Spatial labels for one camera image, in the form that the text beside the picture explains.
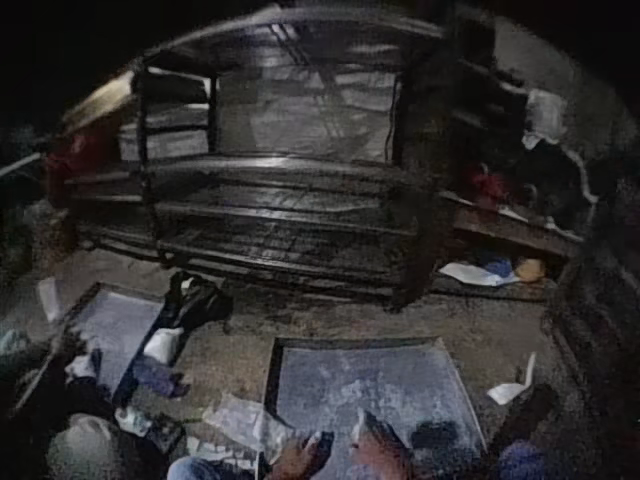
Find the dirty floor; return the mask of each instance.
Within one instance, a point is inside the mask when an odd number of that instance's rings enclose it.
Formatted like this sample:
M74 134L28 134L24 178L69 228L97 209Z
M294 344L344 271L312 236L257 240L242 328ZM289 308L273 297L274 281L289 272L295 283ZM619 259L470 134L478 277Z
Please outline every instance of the dirty floor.
M101 281L161 296L175 270L114 253L78 251L59 264L56 276L63 308L72 306L92 283ZM35 284L44 277L32 272L0 300L2 327L27 330L44 338L48 325ZM192 387L183 399L160 398L138 388L132 402L150 412L164 412L185 422L191 435L215 443L232 442L199 421L215 407L223 392L261 401L273 340L304 338L398 338L439 336L458 367L488 443L496 437L512 408L496 405L486 391L513 381L538 354L535 382L548 386L553 408L533 428L532 441L544 448L567 475L588 472L587 422L581 397L569 379L553 344L540 331L544 305L504 300L428 295L399 314L379 305L354 303L268 290L213 278L234 297L226 333L210 323L188 340L176 369Z

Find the concrete floor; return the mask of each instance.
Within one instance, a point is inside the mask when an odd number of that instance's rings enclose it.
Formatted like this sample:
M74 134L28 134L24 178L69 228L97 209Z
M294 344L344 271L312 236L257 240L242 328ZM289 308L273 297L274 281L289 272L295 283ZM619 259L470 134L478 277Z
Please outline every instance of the concrete floor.
M113 283L162 295L174 270L96 250L78 251L54 272L63 307L69 308L95 281ZM0 300L5 327L26 329L43 338L48 325L35 293L44 272L21 278L9 295ZM215 279L219 284L222 279ZM187 421L190 434L215 443L229 443L199 419L223 392L261 401L273 340L276 337L391 338L440 336L457 365L482 431L488 442L496 435L510 411L496 405L486 391L513 381L525 368L529 354L538 353L537 384L548 384L557 402L541 421L532 441L571 470L589 472L585 461L591 449L581 398L569 380L552 343L542 334L539 320L544 306L515 301L462 299L429 295L400 314L380 306L292 294L224 282L235 301L228 333L210 323L188 340L176 369L192 383L183 399L160 398L139 388L132 402L150 413L164 412Z

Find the dark background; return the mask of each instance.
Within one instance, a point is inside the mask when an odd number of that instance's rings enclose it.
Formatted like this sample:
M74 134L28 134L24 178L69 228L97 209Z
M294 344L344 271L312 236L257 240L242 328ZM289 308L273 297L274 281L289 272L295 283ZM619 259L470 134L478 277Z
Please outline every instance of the dark background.
M137 54L215 20L249 13L256 0L40 1L4 4L0 126L32 123L42 133L61 113ZM634 4L612 0L478 1L529 27L612 82L640 113Z

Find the metal rack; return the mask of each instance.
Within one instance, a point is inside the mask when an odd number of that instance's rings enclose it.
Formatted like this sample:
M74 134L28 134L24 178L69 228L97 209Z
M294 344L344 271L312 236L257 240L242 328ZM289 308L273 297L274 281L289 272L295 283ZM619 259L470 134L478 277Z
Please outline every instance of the metal rack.
M434 71L428 67L431 59L453 60L441 55L445 45L445 32L437 26L369 9L269 10L205 28L152 49L132 65L136 72L133 92L138 114L137 165L128 169L97 172L71 179L67 183L74 188L106 187L106 193L98 189L98 193L77 194L75 199L82 200L85 206L87 200L91 200L91 203L119 203L125 207L129 204L141 205L148 222L147 233L129 231L121 235L116 233L111 238L119 237L114 239L125 243L133 239L136 245L157 251L161 261L167 264L206 259L272 272L281 279L284 278L282 274L290 274L292 278L342 282L346 289L351 284L385 286L390 289L389 297L393 306L401 308L417 298L427 286L438 254L437 245L446 235L447 225L451 224L452 211L445 208L435 195L446 170L447 157L441 149L446 143L443 132L449 108L446 101L435 102L432 108L429 102L431 96L423 95L421 91L424 85L413 80L414 75ZM293 65L319 69L323 73L323 81L331 80L324 70L331 65L362 71L392 72L396 75L400 92L391 112L395 128L390 131L390 164L287 154L230 155L219 151L218 78L232 71ZM183 95L179 84L183 82L183 90L189 90L186 88L188 78L163 77L155 74L154 68L207 78L210 82L209 93L203 97L203 92L195 89L195 92ZM172 82L173 85L164 88L163 82ZM434 85L440 89L446 88L445 85L453 83L442 78L429 82L425 84L426 90ZM408 100L410 96L422 100L411 106L412 102ZM170 127L151 127L148 124L149 108L153 102L176 100L182 103L207 103L207 124ZM416 115L410 111L411 108L423 111ZM150 160L148 140L151 135L195 129L205 129L207 132L207 154ZM409 135L414 138L416 131L422 132L420 143L404 148L406 138ZM181 201L171 198L175 195L161 193L159 185L163 179L171 180L180 176L187 179L187 190L189 185L195 185L203 179L205 189L206 184L213 181L216 185L235 185L244 190L238 196L223 199L232 199L236 202L233 205ZM190 183L191 178L195 179L193 183ZM118 187L113 189L115 191L108 191L109 186L132 180L139 185L139 194L122 193ZM284 196L286 201L260 204L260 197L251 197L247 193L250 188L263 189L274 198ZM292 193L289 200L289 194L280 195L278 192L293 192L295 195ZM384 211L380 205L386 204L390 192L400 192L401 197L411 199L404 201L403 208L412 212L413 223L402 226L384 224ZM354 215L328 213L324 208L326 206L323 207L322 201L316 197L320 206L314 206L313 202L301 206L300 199L312 194L320 199L321 195L335 197L338 203L347 197L376 199L377 208L365 210L370 213L377 210L372 215L377 216L378 220L373 224L363 224L358 219L354 220ZM243 198L248 199L246 203L241 202ZM245 237L250 231L247 229L253 228L250 225L266 226L267 239L273 237L277 229L284 229L293 236L293 243L295 238L326 234L347 238L341 243L345 248L358 243L380 246L398 242L403 245L400 249L402 258L396 262L396 271L386 274L384 269L377 268L377 264L374 268L362 268L363 260L357 258L348 266L332 261L323 265L317 259L309 261L306 254L292 253L293 247L284 249L283 254L261 258L247 253L252 250L250 246L247 246L247 252L243 252L241 246L229 247L233 245L233 237L222 242L215 235L212 236L207 221L214 222L215 228L221 230L244 228L242 233ZM187 225L189 222L195 222L197 226ZM110 232L114 232L104 226L92 228L83 225L80 230L97 242L100 237L109 237ZM217 243L211 240L214 237L218 238Z

